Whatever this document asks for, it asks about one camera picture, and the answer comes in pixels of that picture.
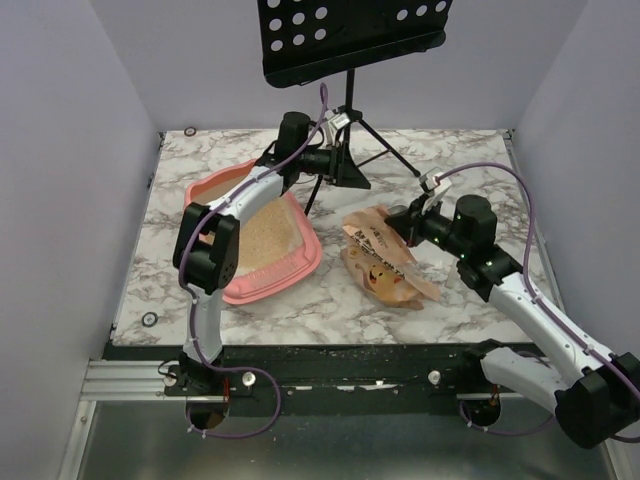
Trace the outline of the pink litter box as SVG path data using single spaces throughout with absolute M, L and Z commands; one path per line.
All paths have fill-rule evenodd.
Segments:
M 313 273 L 322 256 L 311 222 L 288 191 L 243 225 L 239 265 L 223 300 L 244 305 L 275 295 Z

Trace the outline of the orange cat litter bag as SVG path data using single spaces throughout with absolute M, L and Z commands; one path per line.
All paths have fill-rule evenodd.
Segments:
M 421 310 L 440 300 L 437 285 L 418 270 L 403 239 L 386 223 L 388 209 L 375 205 L 344 217 L 346 246 L 341 258 L 354 281 L 371 298 L 393 308 Z

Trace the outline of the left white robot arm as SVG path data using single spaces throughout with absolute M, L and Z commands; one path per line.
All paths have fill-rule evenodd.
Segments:
M 173 265 L 180 287 L 191 297 L 187 339 L 180 360 L 188 375 L 206 369 L 214 375 L 244 370 L 216 364 L 223 350 L 222 294 L 239 264 L 241 227 L 284 195 L 302 173 L 326 178 L 337 187 L 371 188 L 349 153 L 339 147 L 309 145 L 320 127 L 319 121 L 306 114 L 285 113 L 274 145 L 240 184 L 206 205 L 190 203 L 182 214 Z

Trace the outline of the white bag sealing clip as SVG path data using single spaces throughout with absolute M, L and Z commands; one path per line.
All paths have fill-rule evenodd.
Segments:
M 449 270 L 446 278 L 445 287 L 448 289 L 454 289 L 459 283 L 459 274 L 457 272 L 456 264 L 453 264 Z

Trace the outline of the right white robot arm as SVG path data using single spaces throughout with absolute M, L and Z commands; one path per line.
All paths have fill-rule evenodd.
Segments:
M 639 420 L 639 361 L 594 341 L 524 276 L 523 266 L 495 242 L 490 202 L 465 195 L 451 218 L 420 196 L 385 220 L 410 246 L 429 241 L 457 260 L 463 283 L 508 316 L 545 354 L 548 365 L 494 340 L 473 350 L 478 369 L 554 415 L 575 444 L 590 449 Z

